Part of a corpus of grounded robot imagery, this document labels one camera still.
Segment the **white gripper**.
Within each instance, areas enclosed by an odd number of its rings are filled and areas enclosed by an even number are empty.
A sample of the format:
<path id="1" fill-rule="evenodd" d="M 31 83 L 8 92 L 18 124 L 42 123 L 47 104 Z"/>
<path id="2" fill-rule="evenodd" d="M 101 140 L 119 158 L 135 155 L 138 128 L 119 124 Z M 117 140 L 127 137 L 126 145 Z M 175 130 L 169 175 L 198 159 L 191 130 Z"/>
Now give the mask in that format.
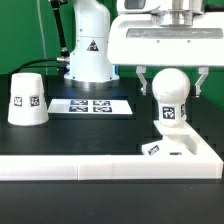
<path id="1" fill-rule="evenodd" d="M 147 93 L 145 66 L 224 66 L 224 2 L 117 0 L 117 12 L 108 59 L 117 65 L 138 65 L 143 94 Z M 199 67 L 198 74 L 196 97 L 209 68 Z"/>

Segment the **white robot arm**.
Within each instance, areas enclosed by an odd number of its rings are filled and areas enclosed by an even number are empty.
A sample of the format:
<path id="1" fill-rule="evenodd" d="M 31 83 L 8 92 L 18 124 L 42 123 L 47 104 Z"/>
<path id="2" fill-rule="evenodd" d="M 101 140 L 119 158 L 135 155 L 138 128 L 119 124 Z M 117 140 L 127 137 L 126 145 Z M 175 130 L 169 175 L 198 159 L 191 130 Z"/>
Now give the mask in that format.
<path id="1" fill-rule="evenodd" d="M 134 66 L 146 91 L 149 67 L 196 67 L 195 94 L 211 67 L 224 67 L 224 2 L 117 0 L 118 16 L 97 0 L 72 0 L 76 45 L 65 80 L 84 88 L 119 79 L 117 65 Z"/>

